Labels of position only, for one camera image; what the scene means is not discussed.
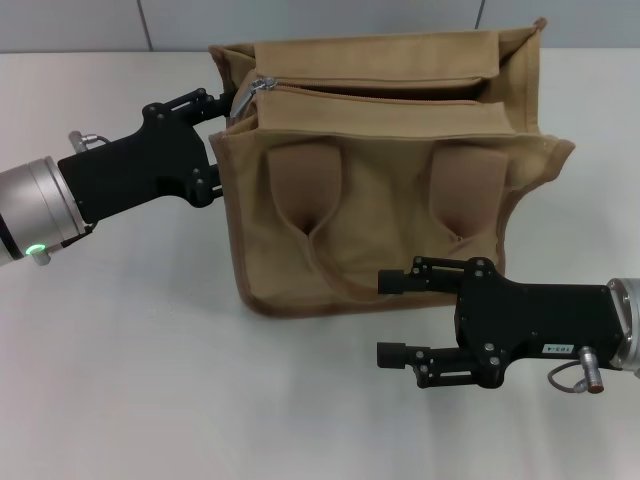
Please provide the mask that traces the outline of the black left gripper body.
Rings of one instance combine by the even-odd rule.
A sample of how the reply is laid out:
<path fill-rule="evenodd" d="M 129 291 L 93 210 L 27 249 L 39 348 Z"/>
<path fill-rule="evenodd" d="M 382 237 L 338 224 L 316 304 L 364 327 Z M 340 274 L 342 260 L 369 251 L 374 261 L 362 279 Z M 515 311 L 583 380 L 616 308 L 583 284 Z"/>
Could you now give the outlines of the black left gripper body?
<path fill-rule="evenodd" d="M 193 206 L 192 171 L 210 165 L 207 152 L 196 125 L 160 113 L 162 104 L 143 108 L 135 133 L 58 162 L 85 223 L 166 196 Z"/>

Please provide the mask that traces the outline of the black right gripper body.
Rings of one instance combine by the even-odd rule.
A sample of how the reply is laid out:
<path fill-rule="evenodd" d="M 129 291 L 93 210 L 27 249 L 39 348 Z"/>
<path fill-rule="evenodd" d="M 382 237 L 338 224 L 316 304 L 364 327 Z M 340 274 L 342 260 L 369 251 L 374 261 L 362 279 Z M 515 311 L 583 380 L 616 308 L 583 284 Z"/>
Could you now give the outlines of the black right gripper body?
<path fill-rule="evenodd" d="M 610 369 L 623 340 L 608 287 L 518 283 L 486 258 L 465 262 L 455 324 L 460 349 L 476 362 L 474 381 L 488 389 L 518 360 L 577 360 L 585 347 Z"/>

